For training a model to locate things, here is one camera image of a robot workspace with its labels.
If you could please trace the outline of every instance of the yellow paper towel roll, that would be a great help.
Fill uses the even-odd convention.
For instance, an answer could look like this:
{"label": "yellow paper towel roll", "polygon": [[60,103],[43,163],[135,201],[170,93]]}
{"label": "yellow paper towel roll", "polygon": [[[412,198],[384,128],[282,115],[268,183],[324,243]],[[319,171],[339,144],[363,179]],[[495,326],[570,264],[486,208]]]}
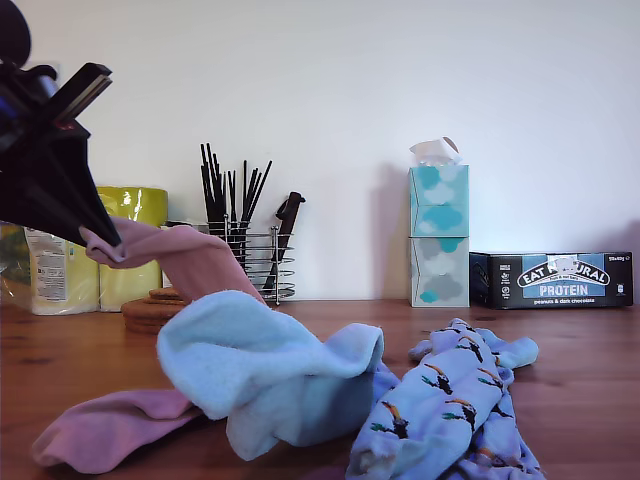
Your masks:
{"label": "yellow paper towel roll", "polygon": [[[165,190],[144,187],[98,187],[109,215],[160,227],[167,221]],[[119,312],[122,304],[148,295],[162,286],[162,273],[153,261],[138,268],[111,269],[100,265],[100,310]]]}

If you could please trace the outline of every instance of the blue sock with bird print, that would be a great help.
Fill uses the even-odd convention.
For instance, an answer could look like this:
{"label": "blue sock with bird print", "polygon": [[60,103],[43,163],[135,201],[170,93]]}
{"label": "blue sock with bird print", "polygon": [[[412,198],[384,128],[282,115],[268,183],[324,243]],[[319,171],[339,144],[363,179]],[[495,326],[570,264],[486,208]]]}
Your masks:
{"label": "blue sock with bird print", "polygon": [[420,364],[372,410],[347,479],[544,478],[507,391],[511,369],[536,360],[533,340],[507,343],[454,319],[409,355]]}

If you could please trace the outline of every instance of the white tissue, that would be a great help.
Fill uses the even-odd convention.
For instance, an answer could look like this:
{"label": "white tissue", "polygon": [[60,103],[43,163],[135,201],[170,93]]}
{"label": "white tissue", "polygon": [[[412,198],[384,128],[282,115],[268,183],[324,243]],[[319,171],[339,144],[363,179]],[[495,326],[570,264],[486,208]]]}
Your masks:
{"label": "white tissue", "polygon": [[447,137],[417,143],[409,150],[420,165],[457,165],[462,161],[455,144]]}

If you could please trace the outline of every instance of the pink sock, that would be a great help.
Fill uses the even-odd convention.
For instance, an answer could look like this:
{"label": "pink sock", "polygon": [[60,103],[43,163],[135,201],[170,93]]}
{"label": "pink sock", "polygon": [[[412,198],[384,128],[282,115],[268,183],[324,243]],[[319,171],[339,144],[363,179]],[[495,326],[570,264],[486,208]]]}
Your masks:
{"label": "pink sock", "polygon": [[[87,255],[112,268],[133,268],[157,260],[186,300],[221,290],[239,290],[264,302],[218,237],[188,226],[169,230],[112,218],[122,244],[112,247],[82,229]],[[82,473],[115,468],[142,445],[181,427],[201,412],[177,390],[118,392],[70,408],[33,445],[42,466],[68,463]]]}

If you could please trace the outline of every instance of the white wall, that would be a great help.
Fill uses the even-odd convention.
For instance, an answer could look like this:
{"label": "white wall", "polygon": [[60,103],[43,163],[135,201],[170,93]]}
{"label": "white wall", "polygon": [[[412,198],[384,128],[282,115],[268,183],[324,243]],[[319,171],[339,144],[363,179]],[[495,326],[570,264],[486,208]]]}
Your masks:
{"label": "white wall", "polygon": [[472,249],[640,255],[640,2],[17,3],[32,60],[114,72],[80,118],[97,183],[204,220],[200,142],[274,160],[255,217],[306,197],[298,298],[405,295],[408,148],[442,135],[471,165]]}

